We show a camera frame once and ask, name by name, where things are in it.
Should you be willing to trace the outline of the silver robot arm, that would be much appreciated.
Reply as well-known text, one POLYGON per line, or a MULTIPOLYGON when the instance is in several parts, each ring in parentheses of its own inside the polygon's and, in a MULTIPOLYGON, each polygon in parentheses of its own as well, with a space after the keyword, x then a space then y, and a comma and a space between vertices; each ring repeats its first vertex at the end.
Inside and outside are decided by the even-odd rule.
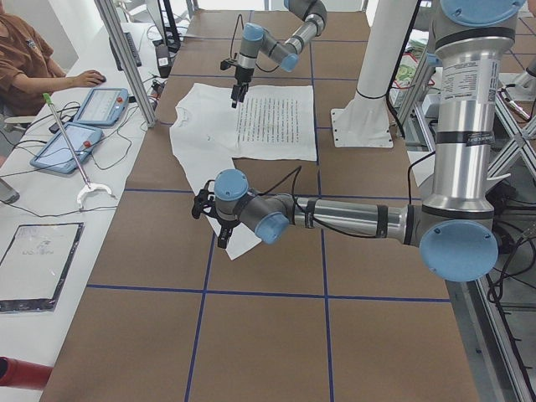
POLYGON ((258 193, 237 169, 209 184, 211 215, 225 247, 243 224, 266 243, 289 225, 330 229, 362 239, 396 239, 413 245, 436 275, 474 281, 498 256, 493 208, 486 200, 487 166, 499 63, 514 42, 519 1, 442 1, 430 38, 443 66, 439 126, 431 193, 402 209, 352 204, 293 193, 258 193))
POLYGON ((259 24, 247 23, 242 33, 238 54, 220 63, 222 70, 235 67, 236 83, 231 91, 233 108, 245 100, 260 53, 266 55, 284 71, 290 72, 296 67, 299 55, 306 45, 320 36, 327 26, 327 10, 323 2, 285 1, 284 4, 302 21, 301 27, 287 41, 277 40, 259 24))

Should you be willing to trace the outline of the person's hand on mouse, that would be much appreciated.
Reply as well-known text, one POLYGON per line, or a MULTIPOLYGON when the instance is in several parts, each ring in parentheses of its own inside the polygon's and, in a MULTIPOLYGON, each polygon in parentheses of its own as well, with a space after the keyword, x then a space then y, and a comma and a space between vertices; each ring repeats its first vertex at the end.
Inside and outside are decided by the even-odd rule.
POLYGON ((97 70, 87 70, 77 75, 73 79, 74 87, 96 87, 104 84, 106 78, 97 70))

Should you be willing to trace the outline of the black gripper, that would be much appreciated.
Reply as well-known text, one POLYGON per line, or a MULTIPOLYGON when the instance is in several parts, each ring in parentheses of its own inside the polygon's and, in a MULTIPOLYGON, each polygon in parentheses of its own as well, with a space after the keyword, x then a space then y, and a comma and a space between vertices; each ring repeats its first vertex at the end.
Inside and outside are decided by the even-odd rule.
POLYGON ((220 232, 218 236, 218 247, 226 249, 229 243, 229 237, 232 235, 233 229, 239 225, 237 219, 224 219, 222 217, 217 218, 220 225, 220 232))
POLYGON ((233 85, 231 91, 231 107, 236 109, 238 103, 245 100, 248 85, 252 81, 253 70, 237 65, 235 67, 234 77, 236 79, 236 85, 233 85))

